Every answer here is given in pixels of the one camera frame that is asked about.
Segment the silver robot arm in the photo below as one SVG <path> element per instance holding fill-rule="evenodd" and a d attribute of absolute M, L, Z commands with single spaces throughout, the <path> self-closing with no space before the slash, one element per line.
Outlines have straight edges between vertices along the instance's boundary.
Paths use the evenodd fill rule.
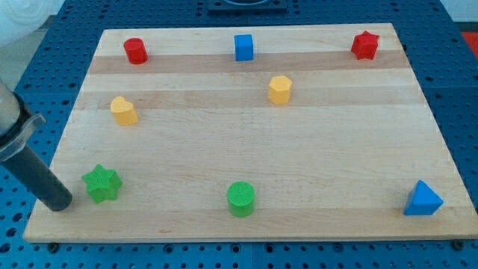
<path fill-rule="evenodd" d="M 72 194 L 27 144 L 46 123 L 22 98 L 1 84 L 1 165 L 51 211 L 63 211 Z"/>

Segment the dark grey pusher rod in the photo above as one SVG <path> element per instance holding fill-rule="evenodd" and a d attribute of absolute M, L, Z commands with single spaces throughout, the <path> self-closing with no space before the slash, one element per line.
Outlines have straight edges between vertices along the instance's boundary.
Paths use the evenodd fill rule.
<path fill-rule="evenodd" d="M 25 146 L 2 165 L 51 211 L 63 211 L 72 194 L 30 146 Z"/>

